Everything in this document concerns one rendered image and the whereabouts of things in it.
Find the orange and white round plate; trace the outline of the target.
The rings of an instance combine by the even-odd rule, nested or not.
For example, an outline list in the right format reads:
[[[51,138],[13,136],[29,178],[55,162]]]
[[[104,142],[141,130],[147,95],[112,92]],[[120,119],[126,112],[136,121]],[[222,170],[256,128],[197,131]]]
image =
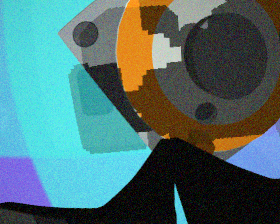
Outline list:
[[[193,83],[184,60],[191,28],[233,12],[260,30],[268,51],[264,79],[242,99],[222,99]],[[280,119],[280,0],[128,0],[117,27],[117,71],[140,119],[164,139],[180,137],[204,152],[252,143]],[[196,109],[213,104],[209,119]]]

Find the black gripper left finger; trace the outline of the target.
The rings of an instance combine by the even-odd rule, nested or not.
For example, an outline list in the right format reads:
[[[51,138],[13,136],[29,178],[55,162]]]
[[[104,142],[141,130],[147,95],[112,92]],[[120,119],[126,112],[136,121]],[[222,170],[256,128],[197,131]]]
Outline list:
[[[2,202],[0,224],[177,224],[175,152],[160,139],[140,171],[100,208],[59,208]]]

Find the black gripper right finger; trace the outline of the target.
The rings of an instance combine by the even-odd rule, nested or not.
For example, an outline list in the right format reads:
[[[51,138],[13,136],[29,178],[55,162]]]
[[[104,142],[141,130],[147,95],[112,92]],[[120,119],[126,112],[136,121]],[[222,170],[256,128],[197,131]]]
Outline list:
[[[180,137],[169,141],[188,224],[280,224],[280,179],[236,167]]]

